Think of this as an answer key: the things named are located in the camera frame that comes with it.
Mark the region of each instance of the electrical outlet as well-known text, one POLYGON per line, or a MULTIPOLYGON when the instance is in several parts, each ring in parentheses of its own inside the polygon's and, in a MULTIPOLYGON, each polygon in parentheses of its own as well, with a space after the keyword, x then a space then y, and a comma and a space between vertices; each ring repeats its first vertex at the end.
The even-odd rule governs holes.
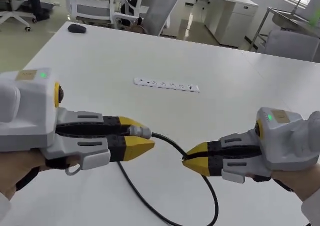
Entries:
POLYGON ((140 86, 148 87, 159 87, 166 89, 174 89, 188 92, 200 92, 200 89, 197 85, 187 84, 187 83, 177 83, 177 82, 168 82, 162 80, 150 80, 143 78, 135 78, 133 83, 140 86))

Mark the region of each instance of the cable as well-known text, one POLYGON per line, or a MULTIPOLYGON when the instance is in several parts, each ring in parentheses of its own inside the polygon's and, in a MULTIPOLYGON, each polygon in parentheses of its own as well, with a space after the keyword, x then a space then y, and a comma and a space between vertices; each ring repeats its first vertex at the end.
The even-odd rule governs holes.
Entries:
MULTIPOLYGON (((179 147, 174 141, 172 141, 171 139, 167 138, 166 136, 163 136, 161 134, 158 133, 152 133, 152 137, 154 138, 158 138, 160 140, 163 140, 167 143, 169 143, 171 146, 173 146, 182 156, 183 158, 188 158, 187 153, 181 148, 179 147)), ((132 183, 132 181, 130 180, 128 174, 126 173, 124 167, 122 166, 122 164, 120 162, 117 162, 118 166, 120 167, 121 172, 123 173, 125 179, 127 180, 128 184, 130 185, 130 187, 132 188, 132 190, 135 192, 135 194, 137 195, 137 197, 140 199, 140 201, 154 214, 156 215, 158 218, 160 218, 162 221, 172 225, 172 226, 182 226, 176 222, 173 222, 169 219, 167 219, 166 217, 164 217, 161 213, 159 213, 157 210, 155 210, 145 199, 144 197, 141 195, 141 193, 137 190, 137 188, 135 187, 135 185, 132 183)), ((207 225, 207 226, 212 226, 215 224, 215 222, 218 219, 218 214, 219 214, 219 205, 218 205, 218 199, 216 196, 216 193, 211 185, 211 183, 209 182, 209 180, 207 179, 207 177, 202 176, 202 178, 204 179, 205 183, 207 184, 212 196, 213 196, 213 200, 214 200, 214 216, 212 221, 207 225)))

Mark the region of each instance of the white sleeve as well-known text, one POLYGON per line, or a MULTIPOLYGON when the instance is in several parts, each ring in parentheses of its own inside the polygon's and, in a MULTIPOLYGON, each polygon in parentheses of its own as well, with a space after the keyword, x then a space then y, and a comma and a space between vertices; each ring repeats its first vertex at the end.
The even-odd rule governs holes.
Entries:
POLYGON ((0 221, 3 220, 10 209, 10 201, 2 193, 0 193, 0 221))
POLYGON ((303 202, 301 210, 312 226, 320 226, 320 189, 303 202))

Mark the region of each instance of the drawer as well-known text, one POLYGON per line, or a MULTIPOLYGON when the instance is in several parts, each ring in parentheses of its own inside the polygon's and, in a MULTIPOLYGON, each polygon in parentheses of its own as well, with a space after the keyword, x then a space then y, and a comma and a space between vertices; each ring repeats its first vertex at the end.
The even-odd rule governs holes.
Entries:
POLYGON ((232 12, 248 16, 254 16, 258 7, 236 3, 232 12))

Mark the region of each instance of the computer mouse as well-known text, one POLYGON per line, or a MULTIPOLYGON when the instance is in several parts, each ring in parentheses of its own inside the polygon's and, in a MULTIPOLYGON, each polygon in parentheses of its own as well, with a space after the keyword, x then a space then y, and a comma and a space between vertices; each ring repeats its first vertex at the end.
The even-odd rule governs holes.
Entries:
POLYGON ((68 27, 68 31, 72 33, 86 33, 87 29, 83 26, 77 25, 77 24, 71 24, 68 27))

